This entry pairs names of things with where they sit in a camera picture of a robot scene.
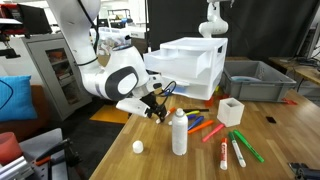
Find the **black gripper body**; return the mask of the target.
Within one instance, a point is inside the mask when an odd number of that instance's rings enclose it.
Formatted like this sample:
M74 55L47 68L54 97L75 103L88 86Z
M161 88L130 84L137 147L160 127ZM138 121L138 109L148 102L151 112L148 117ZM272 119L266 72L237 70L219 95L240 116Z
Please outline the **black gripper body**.
M155 96L148 94L147 96L142 97L141 101L149 106L146 110L148 117L151 117L153 114L160 116L160 112L164 106L157 102Z

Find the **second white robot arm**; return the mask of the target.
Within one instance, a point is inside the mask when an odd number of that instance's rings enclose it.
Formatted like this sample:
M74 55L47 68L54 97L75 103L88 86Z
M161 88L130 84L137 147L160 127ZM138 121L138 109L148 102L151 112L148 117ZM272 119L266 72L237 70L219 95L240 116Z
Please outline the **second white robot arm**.
M229 1L233 5L234 0L207 0L207 21L202 22L198 31L204 38L211 38L213 35L224 34L228 31L229 25L220 16L220 3Z

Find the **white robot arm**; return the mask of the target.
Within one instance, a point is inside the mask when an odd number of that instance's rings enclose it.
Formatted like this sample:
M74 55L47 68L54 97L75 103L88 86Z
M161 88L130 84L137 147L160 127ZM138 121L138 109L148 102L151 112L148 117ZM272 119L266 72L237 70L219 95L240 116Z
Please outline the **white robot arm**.
M116 103L120 110L142 117L157 115L165 120L167 110L155 99L163 84L158 74L150 75L132 45L112 49L105 66L98 61L97 48L89 38L101 0L46 0L74 57L84 88L92 95Z

